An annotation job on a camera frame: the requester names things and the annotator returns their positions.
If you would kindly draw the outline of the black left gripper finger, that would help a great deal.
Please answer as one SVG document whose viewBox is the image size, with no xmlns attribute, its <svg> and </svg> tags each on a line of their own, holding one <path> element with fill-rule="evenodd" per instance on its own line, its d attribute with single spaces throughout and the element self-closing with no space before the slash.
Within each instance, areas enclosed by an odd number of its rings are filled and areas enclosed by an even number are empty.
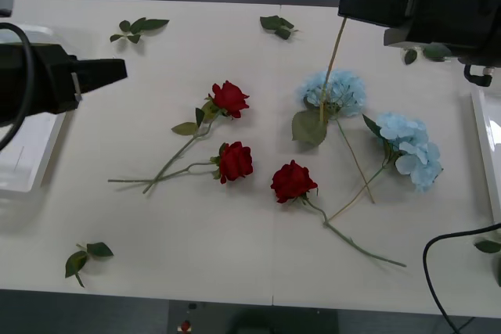
<svg viewBox="0 0 501 334">
<path fill-rule="evenodd" d="M 128 77 L 123 59 L 73 61 L 70 67 L 75 94 L 83 95 Z"/>
</svg>

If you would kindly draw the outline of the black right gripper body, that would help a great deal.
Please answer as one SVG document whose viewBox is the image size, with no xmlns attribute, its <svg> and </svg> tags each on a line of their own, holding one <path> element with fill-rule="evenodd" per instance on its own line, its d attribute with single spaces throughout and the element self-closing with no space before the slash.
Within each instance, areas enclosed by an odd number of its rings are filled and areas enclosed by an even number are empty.
<svg viewBox="0 0 501 334">
<path fill-rule="evenodd" d="M 463 63 L 500 61 L 500 0 L 408 0 L 405 16 L 384 45 L 444 45 Z"/>
</svg>

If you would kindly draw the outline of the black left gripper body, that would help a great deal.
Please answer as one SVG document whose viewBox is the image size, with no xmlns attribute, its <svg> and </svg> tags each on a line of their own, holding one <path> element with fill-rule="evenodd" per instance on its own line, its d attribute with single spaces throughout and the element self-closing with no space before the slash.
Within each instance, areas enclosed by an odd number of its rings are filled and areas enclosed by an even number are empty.
<svg viewBox="0 0 501 334">
<path fill-rule="evenodd" d="M 60 45 L 35 44 L 34 91 L 29 116 L 75 110 L 78 100 L 72 78 L 75 56 Z M 26 91 L 27 66 L 19 44 L 1 46 L 1 125 L 10 125 L 19 113 Z"/>
</svg>

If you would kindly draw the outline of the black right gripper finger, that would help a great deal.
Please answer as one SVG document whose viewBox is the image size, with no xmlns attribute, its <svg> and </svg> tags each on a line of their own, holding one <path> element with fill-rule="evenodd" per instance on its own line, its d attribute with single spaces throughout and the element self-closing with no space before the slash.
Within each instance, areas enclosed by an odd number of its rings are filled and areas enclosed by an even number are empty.
<svg viewBox="0 0 501 334">
<path fill-rule="evenodd" d="M 381 27 L 400 27 L 412 15 L 415 0 L 340 0 L 338 15 Z"/>
</svg>

